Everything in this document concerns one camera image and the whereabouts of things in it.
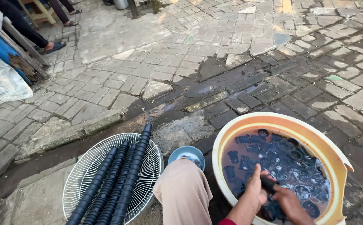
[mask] red sleeve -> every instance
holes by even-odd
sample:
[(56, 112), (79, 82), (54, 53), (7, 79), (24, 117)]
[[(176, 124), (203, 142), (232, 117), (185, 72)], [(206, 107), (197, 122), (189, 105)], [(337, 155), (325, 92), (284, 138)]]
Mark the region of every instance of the red sleeve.
[(218, 225), (236, 225), (236, 224), (229, 219), (223, 219), (222, 221), (219, 222)]

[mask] person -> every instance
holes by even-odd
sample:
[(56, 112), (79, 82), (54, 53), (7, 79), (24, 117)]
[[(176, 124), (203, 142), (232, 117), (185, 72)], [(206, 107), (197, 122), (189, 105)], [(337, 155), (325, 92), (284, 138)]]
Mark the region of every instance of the person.
[[(33, 30), (23, 19), (20, 10), (7, 0), (0, 0), (0, 11), (4, 14), (4, 16), (8, 17), (9, 20), (11, 20), (12, 25), (19, 31), (19, 33), (21, 33), (24, 37), (28, 38), (34, 44), (36, 44), (39, 48), (44, 49), (46, 53), (51, 53), (66, 46), (65, 42), (54, 43), (49, 42), (45, 38), (43, 38), (39, 33)], [(18, 41), (16, 41), (15, 38), (13, 38), (13, 36), (9, 32), (7, 32), (4, 28), (3, 30), (6, 34), (8, 34), (10, 38), (12, 38), (12, 40), (14, 40), (14, 42), (16, 42), (23, 49), (25, 49)]]
[[(256, 165), (247, 181), (244, 194), (219, 225), (250, 225), (268, 194), (261, 188), (261, 172)], [(315, 225), (301, 206), (293, 191), (275, 186), (273, 199), (277, 200), (294, 225)], [(180, 158), (170, 163), (154, 186), (154, 195), (162, 204), (164, 225), (210, 225), (208, 207), (212, 198), (204, 173), (189, 159)]]
[[(67, 11), (69, 11), (69, 14), (71, 16), (82, 12), (82, 10), (74, 9), (69, 0), (59, 0), (59, 1), (64, 5)], [(78, 22), (69, 20), (64, 10), (62, 9), (61, 5), (59, 4), (58, 0), (49, 0), (48, 3), (54, 9), (59, 19), (62, 21), (63, 26), (76, 26), (77, 24), (79, 24)]]

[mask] black sandal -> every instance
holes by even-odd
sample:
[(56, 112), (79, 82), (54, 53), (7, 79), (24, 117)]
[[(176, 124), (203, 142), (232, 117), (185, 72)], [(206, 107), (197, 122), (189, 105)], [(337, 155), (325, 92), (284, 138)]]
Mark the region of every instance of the black sandal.
[(69, 22), (69, 25), (64, 25), (65, 27), (69, 27), (69, 26), (76, 26), (76, 25), (79, 25), (78, 22), (74, 22), (74, 21), (70, 21)]
[(74, 13), (69, 13), (71, 16), (81, 13), (82, 10), (76, 9)]
[(64, 42), (64, 43), (54, 42), (54, 47), (51, 50), (46, 51), (45, 54), (54, 52), (54, 51), (59, 50), (59, 49), (65, 47), (65, 46), (66, 46), (66, 42)]

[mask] white wire fan grill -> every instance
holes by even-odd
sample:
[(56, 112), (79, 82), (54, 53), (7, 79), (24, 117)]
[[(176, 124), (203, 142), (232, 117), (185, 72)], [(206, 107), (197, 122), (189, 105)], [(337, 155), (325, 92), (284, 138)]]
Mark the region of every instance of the white wire fan grill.
[[(129, 139), (129, 147), (140, 139), (137, 133), (122, 133), (108, 137), (90, 148), (69, 174), (63, 190), (63, 213), (67, 218), (79, 203), (80, 198), (97, 173), (99, 166), (108, 151), (114, 145), (120, 145), (124, 139)], [(131, 202), (125, 217), (125, 224), (144, 212), (154, 199), (153, 187), (159, 175), (164, 171), (164, 158), (158, 146), (149, 140), (140, 173), (138, 174)]]

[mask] large plastic basin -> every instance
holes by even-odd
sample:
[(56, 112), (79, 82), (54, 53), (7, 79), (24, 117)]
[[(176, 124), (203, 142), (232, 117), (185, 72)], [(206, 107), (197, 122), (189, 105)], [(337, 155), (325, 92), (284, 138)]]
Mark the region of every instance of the large plastic basin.
[[(256, 112), (239, 116), (226, 124), (216, 137), (212, 151), (214, 174), (220, 190), (230, 205), (234, 206), (237, 203), (237, 199), (229, 190), (223, 176), (221, 162), (225, 145), (237, 133), (257, 128), (278, 130), (299, 140), (307, 149), (309, 148), (313, 151), (314, 156), (322, 162), (331, 187), (330, 202), (325, 212), (315, 220), (315, 223), (317, 225), (344, 225), (346, 218), (342, 213), (344, 186), (347, 168), (354, 171), (353, 167), (340, 149), (319, 130), (301, 120), (278, 113)], [(253, 224), (272, 225), (274, 223), (256, 216)]]

